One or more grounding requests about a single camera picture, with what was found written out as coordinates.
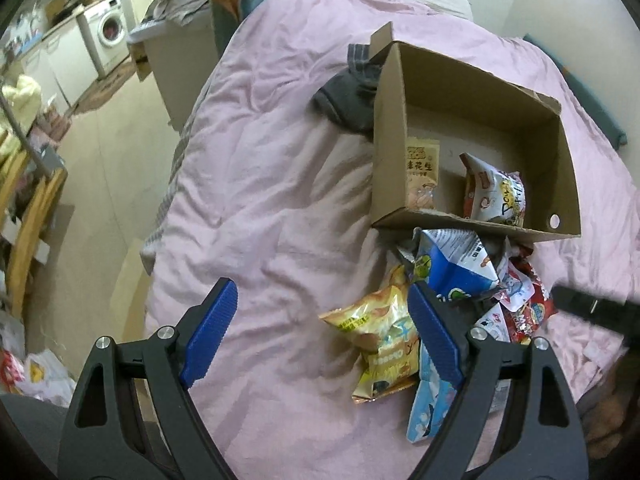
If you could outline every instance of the metal screw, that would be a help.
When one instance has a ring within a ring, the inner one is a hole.
[[[100,350],[104,350],[110,344],[111,344],[111,338],[109,336],[106,336],[106,335],[103,335],[102,337],[98,338],[98,341],[95,342],[95,345]]]
[[[488,336],[488,333],[484,328],[475,326],[471,329],[471,337],[473,339],[477,339],[478,341],[484,341],[487,336]]]
[[[163,326],[158,330],[158,337],[160,339],[171,339],[175,334],[175,329],[172,326]]]
[[[549,348],[549,341],[547,341],[545,338],[543,337],[537,337],[533,340],[533,345],[538,349],[538,350],[546,350],[547,348]]]

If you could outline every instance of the pink blanket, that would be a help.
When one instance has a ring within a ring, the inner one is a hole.
[[[369,227],[371,143],[310,99],[346,66],[348,43],[389,21],[401,40],[561,102],[583,236],[539,244],[534,264],[548,286],[639,291],[638,191],[536,47],[403,0],[266,0],[194,115],[147,317],[149,330],[175,324],[220,276],[238,284],[238,313],[191,395],[244,480],[406,478],[425,451],[405,438],[414,391],[355,406],[358,353],[318,321],[375,290],[391,258]],[[620,350],[619,338],[562,314],[545,332],[576,398]]]

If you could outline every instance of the brown rug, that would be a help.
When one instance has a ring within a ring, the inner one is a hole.
[[[74,114],[97,110],[120,90],[122,85],[136,73],[136,65],[130,58],[120,63],[105,79],[94,81],[76,105]]]

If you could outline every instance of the floor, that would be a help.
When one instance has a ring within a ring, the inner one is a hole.
[[[133,76],[99,110],[75,116],[60,145],[69,175],[24,322],[28,351],[51,348],[76,377],[93,342],[111,333],[129,245],[153,227],[178,140],[168,121],[153,76]]]

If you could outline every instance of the white cabinet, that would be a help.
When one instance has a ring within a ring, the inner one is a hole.
[[[55,78],[68,103],[73,106],[98,79],[94,62],[86,49],[78,22],[65,23],[42,42]]]
[[[49,99],[54,97],[56,108],[60,114],[65,113],[69,104],[66,102],[60,86],[56,81],[56,75],[49,65],[49,59],[44,49],[38,46],[34,47],[30,52],[20,60],[22,72],[25,75],[35,79],[42,89],[42,103],[46,104]]]

